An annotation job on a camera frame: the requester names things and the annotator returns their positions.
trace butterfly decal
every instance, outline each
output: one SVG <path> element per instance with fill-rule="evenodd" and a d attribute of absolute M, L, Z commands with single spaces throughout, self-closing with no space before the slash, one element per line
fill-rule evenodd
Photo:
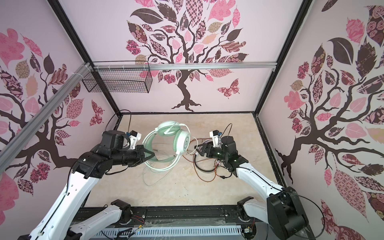
<path fill-rule="evenodd" d="M 239 88 L 238 88 L 238 85 L 239 85 L 239 79 L 236 79 L 232 82 L 230 88 L 218 88 L 217 90 L 221 93 L 224 93 L 224 96 L 229 97 L 235 93 L 239 93 Z"/>
<path fill-rule="evenodd" d="M 91 118 L 91 121 L 89 122 L 89 125 L 92 126 L 92 125 L 95 125 L 96 123 L 97 124 L 100 124 L 103 122 L 103 118 L 101 117 L 101 115 L 103 114 L 103 110 L 101 107 L 97 106 L 97 104 L 92 100 L 92 108 L 93 108 L 93 111 L 95 112 L 95 115 L 93 115 L 93 117 Z"/>

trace flower cluster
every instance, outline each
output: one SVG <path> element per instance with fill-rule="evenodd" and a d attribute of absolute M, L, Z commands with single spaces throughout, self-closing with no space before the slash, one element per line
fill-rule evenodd
<path fill-rule="evenodd" d="M 129 40 L 127 43 L 128 45 L 126 46 L 126 49 L 133 55 L 137 55 L 141 52 L 140 48 L 137 48 L 139 45 L 135 41 Z"/>
<path fill-rule="evenodd" d="M 292 129 L 296 132 L 299 133 L 303 129 L 303 125 L 300 123 L 300 120 L 298 118 L 295 118 L 293 120 L 293 125 Z"/>
<path fill-rule="evenodd" d="M 37 165 L 37 169 L 33 169 L 31 172 L 31 182 L 38 182 L 39 180 L 46 180 L 48 177 L 48 171 L 51 169 L 51 167 L 46 163 L 39 163 Z"/>
<path fill-rule="evenodd" d="M 164 76 L 164 80 L 166 80 L 168 84 L 171 84 L 171 83 L 176 82 L 176 77 L 175 77 L 175 75 L 167 74 Z"/>
<path fill-rule="evenodd" d="M 299 79 L 304 79 L 305 78 L 305 73 L 308 72 L 310 65 L 308 62 L 304 62 L 303 65 L 299 66 L 299 72 L 297 74 L 297 77 Z"/>

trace wall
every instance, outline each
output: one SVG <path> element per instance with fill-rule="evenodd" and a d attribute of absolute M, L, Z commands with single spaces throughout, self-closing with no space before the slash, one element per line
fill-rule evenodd
<path fill-rule="evenodd" d="M 93 61 L 168 64 L 276 61 L 301 1 L 72 0 L 61 4 Z M 149 94 L 112 93 L 121 109 L 254 111 L 270 69 L 151 74 Z"/>
<path fill-rule="evenodd" d="M 2 149 L 83 61 L 44 0 L 2 2 L 0 22 Z M 111 115 L 104 96 L 82 84 L 60 104 L 0 176 L 1 239 L 37 226 L 65 186 L 69 167 L 99 143 Z"/>
<path fill-rule="evenodd" d="M 314 2 L 260 114 L 287 184 L 326 216 L 319 239 L 383 238 L 383 14 L 382 1 Z"/>

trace black wire basket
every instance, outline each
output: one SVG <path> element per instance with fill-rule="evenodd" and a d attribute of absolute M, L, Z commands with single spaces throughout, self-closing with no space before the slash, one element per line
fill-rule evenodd
<path fill-rule="evenodd" d="M 83 83 L 88 92 L 102 92 L 100 85 L 97 83 L 102 80 L 108 92 L 149 93 L 152 76 L 148 61 L 130 62 L 135 62 L 135 65 L 95 66 L 83 78 Z"/>

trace beige marble surface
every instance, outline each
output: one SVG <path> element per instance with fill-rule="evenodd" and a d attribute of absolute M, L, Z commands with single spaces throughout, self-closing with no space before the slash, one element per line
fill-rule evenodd
<path fill-rule="evenodd" d="M 249 114 L 157 114 L 157 115 L 132 115 L 130 130 L 135 130 L 142 134 L 139 142 L 141 144 L 144 137 L 157 127 L 161 122 L 175 120 L 185 123 L 191 131 L 191 135 L 196 138 L 208 138 L 209 132 L 213 130 L 224 131 L 229 123 L 233 123 L 230 136 L 234 137 L 237 150 L 240 155 L 248 161 L 262 174 L 276 182 L 268 156 L 260 138 L 255 120 Z M 127 131 L 129 115 L 125 115 L 120 123 L 119 129 Z M 168 139 L 159 137 L 154 139 L 159 142 L 170 142 Z M 162 149 L 164 152 L 170 145 L 154 144 L 154 149 Z M 200 162 L 199 166 L 204 169 L 213 168 L 214 160 Z M 165 167 L 165 163 L 157 163 L 155 167 Z M 141 164 L 137 167 L 127 169 L 115 175 L 104 175 L 99 183 L 92 189 L 86 203 L 87 207 L 98 207 L 110 204 L 116 199 L 121 199 L 132 206 L 171 206 L 171 205 L 222 205 L 236 204 L 239 200 L 253 196 L 260 200 L 257 192 L 242 180 L 232 176 L 227 179 L 216 177 L 212 182 L 201 181 L 195 173 L 192 163 L 181 158 L 172 172 L 158 184 L 152 187 L 144 185 L 142 172 L 146 167 Z M 125 167 L 114 166 L 112 171 L 121 170 Z M 197 170 L 201 178 L 212 180 L 214 173 L 206 174 Z M 145 181 L 151 185 L 164 176 L 165 173 L 151 173 L 145 171 Z M 229 173 L 224 168 L 219 168 L 219 175 L 228 176 Z"/>

